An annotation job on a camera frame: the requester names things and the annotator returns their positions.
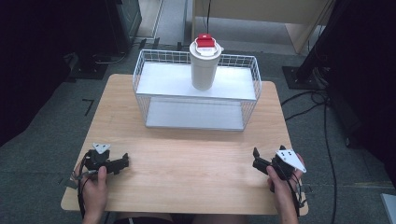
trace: white wire basket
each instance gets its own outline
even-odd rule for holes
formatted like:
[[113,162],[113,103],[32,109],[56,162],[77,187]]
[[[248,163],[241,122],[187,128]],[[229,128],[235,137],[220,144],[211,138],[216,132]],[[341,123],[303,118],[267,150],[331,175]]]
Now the white wire basket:
[[212,88],[191,84],[190,54],[143,49],[134,94],[147,127],[243,131],[262,93],[254,56],[221,54]]

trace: white controller part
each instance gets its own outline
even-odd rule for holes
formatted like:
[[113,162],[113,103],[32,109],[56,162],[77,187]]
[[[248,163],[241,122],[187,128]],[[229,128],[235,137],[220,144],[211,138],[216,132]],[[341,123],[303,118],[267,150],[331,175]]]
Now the white controller part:
[[298,159],[297,154],[293,149],[282,149],[276,152],[276,155],[288,165],[301,170],[303,173],[306,173],[306,169],[303,163]]
[[96,149],[96,151],[99,154],[104,153],[106,150],[108,150],[110,148],[110,144],[97,144],[97,143],[93,143],[92,144],[93,147]]

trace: metal stand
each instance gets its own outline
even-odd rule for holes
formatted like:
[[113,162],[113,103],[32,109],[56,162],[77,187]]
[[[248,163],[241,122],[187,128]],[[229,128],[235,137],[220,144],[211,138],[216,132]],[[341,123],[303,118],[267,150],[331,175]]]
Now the metal stand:
[[289,89],[297,90],[319,90],[319,85],[315,77],[311,74],[305,79],[297,78],[299,67],[282,66],[283,75],[288,82]]
[[93,63],[92,66],[81,66],[78,62],[69,78],[80,78],[80,79],[103,79],[105,72],[107,70],[107,64],[105,63]]

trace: red cap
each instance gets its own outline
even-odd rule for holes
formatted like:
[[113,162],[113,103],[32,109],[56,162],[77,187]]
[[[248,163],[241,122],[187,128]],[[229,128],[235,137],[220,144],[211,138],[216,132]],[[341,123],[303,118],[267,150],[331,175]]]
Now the red cap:
[[196,40],[198,48],[214,48],[215,40],[210,34],[199,34]]

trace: person's right hand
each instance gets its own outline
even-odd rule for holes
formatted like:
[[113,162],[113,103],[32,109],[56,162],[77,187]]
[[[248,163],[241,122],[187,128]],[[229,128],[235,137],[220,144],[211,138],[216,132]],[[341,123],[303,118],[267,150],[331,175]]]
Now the person's right hand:
[[[75,169],[79,175],[79,165]],[[99,223],[107,204],[106,167],[99,168],[96,178],[84,176],[81,180],[85,206],[82,223]]]
[[[303,158],[299,154],[297,154],[297,156],[304,164]],[[275,185],[275,206],[280,216],[280,223],[298,223],[294,202],[291,197],[291,191],[287,181],[281,180],[272,166],[267,166],[267,172],[270,177],[267,180],[268,185],[271,186],[273,183]],[[293,173],[295,176],[293,175],[290,178],[290,183],[295,191],[297,181],[300,180],[303,172],[300,170],[295,170]]]

